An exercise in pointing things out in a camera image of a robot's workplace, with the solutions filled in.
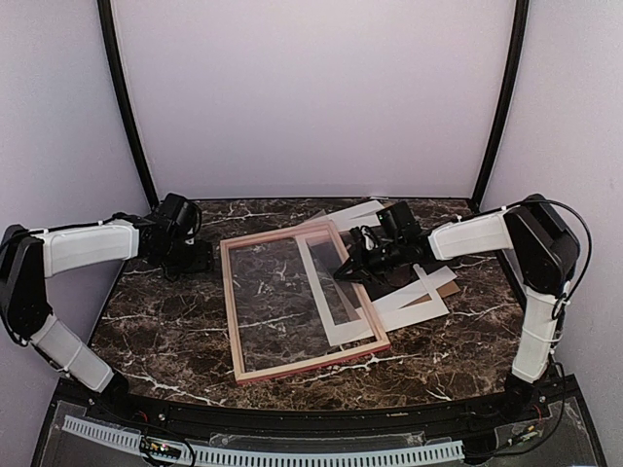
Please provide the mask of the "light wooden picture frame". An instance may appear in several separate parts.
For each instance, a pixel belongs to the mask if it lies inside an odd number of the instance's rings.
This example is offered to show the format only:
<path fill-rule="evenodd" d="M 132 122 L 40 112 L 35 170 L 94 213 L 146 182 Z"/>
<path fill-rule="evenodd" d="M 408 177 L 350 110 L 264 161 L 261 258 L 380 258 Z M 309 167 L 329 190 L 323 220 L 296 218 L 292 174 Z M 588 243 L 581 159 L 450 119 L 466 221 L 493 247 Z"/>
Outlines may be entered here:
<path fill-rule="evenodd" d="M 328 343 L 296 243 L 327 232 L 340 256 L 347 249 L 329 220 L 225 239 L 220 244 L 225 309 L 237 383 L 290 376 L 369 355 L 390 346 L 365 290 L 355 291 L 374 336 Z"/>

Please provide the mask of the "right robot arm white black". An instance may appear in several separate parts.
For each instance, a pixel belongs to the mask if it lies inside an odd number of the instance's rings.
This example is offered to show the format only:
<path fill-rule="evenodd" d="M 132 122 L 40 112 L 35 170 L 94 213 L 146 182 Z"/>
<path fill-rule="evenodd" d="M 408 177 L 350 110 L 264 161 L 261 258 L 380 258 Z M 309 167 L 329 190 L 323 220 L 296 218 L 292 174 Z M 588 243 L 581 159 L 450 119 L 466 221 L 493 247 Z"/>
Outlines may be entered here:
<path fill-rule="evenodd" d="M 526 308 L 520 343 L 496 412 L 507 422 L 520 420 L 534 405 L 537 383 L 553 365 L 564 328 L 566 308 L 586 273 L 571 227 L 557 213 L 561 203 L 534 194 L 507 206 L 457 217 L 425 230 L 409 205 L 400 201 L 377 212 L 384 235 L 369 227 L 350 230 L 348 258 L 335 279 L 351 283 L 381 281 L 406 265 L 446 262 L 475 253 L 512 250 L 520 266 Z"/>

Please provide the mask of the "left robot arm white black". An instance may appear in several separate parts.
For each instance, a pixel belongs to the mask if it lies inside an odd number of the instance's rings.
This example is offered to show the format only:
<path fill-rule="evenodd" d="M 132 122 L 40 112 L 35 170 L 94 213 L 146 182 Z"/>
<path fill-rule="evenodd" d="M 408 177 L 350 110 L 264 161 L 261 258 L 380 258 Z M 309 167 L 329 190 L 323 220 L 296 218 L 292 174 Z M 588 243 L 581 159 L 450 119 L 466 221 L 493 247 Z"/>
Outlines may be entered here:
<path fill-rule="evenodd" d="M 195 224 L 136 216 L 40 230 L 10 226 L 1 242 L 1 320 L 7 334 L 100 394 L 98 405 L 114 422 L 130 423 L 137 404 L 125 393 L 127 380 L 55 315 L 46 281 L 69 270 L 133 258 L 161 269 L 170 280 L 208 271 L 212 246 L 196 238 L 198 230 Z"/>

